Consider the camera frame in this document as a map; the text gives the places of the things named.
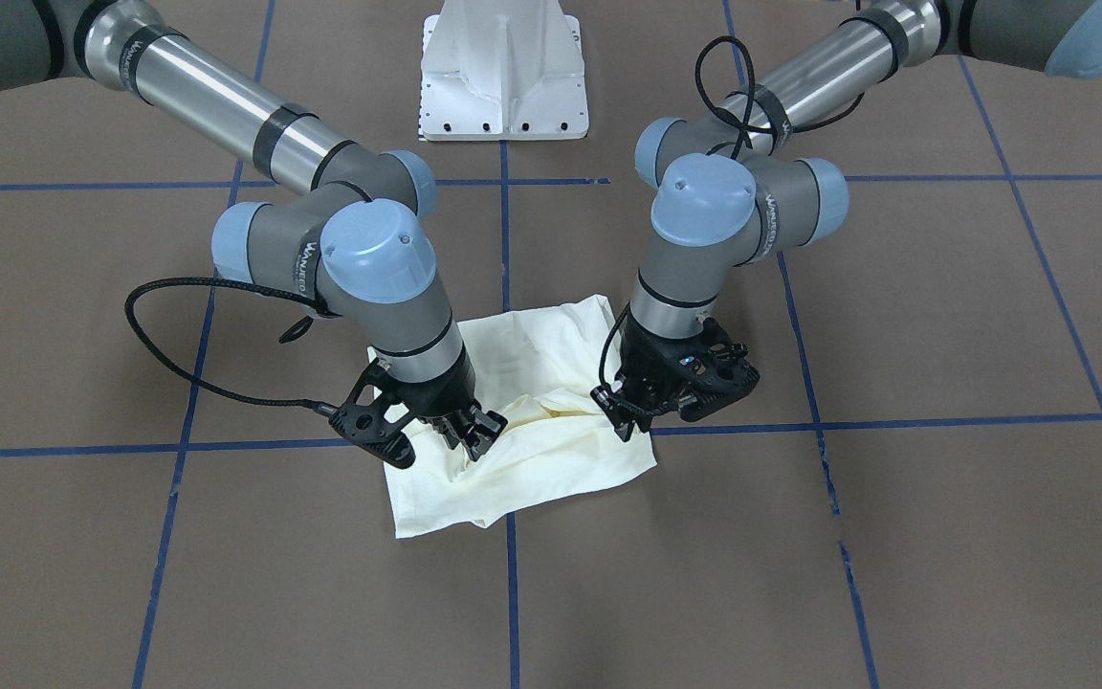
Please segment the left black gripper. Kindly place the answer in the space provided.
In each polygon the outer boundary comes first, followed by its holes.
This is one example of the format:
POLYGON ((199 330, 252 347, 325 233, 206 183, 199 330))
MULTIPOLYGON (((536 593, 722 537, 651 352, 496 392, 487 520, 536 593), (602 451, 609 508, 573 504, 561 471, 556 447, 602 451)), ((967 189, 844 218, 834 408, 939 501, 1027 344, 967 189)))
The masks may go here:
POLYGON ((591 400, 609 419, 622 442, 629 442, 634 432, 650 432, 656 409, 653 397, 655 384, 649 381, 625 381, 618 389, 602 384, 591 390, 591 400))

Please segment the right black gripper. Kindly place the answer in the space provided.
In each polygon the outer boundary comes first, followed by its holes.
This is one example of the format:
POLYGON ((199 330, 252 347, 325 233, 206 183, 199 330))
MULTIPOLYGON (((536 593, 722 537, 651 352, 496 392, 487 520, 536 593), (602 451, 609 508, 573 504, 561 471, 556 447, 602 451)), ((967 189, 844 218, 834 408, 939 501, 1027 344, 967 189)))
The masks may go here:
POLYGON ((472 461, 489 453, 508 420, 498 411, 484 411, 477 402, 467 409, 451 411, 436 418, 436 430, 450 450, 467 449, 472 461))

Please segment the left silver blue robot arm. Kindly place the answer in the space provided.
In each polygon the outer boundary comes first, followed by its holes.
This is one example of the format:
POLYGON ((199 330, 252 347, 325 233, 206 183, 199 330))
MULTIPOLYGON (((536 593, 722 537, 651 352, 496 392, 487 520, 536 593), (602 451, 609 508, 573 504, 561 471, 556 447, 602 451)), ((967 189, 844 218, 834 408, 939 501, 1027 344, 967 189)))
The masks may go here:
POLYGON ((852 17, 758 75, 724 34, 696 56, 738 51, 738 91, 698 121, 661 118, 634 166, 655 190, 652 226, 628 305, 612 327, 618 372, 591 398, 622 441, 661 415, 696 422, 749 395, 760 373, 713 311, 730 269, 839 230, 849 182, 821 158, 778 160, 792 137, 838 123, 876 84, 934 56, 968 56, 1059 78, 1102 76, 1102 1, 860 1, 852 17))

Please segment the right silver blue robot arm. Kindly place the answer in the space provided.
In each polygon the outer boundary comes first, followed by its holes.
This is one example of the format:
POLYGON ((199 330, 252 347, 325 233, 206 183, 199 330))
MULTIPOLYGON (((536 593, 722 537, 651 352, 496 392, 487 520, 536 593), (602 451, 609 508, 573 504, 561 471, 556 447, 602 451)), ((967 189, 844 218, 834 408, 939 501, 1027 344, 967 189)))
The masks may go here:
POLYGON ((145 1, 0 1, 0 91, 58 78, 126 91, 209 137, 295 194, 239 202, 210 233, 217 276, 205 284, 298 302, 305 317, 348 317, 372 347, 341 403, 257 398, 181 378, 241 403, 306 409, 395 469, 415 461, 406 426, 433 428, 469 459, 506 418, 475 395, 475 372, 421 222, 434 177, 407 151, 372 153, 169 26, 145 1))

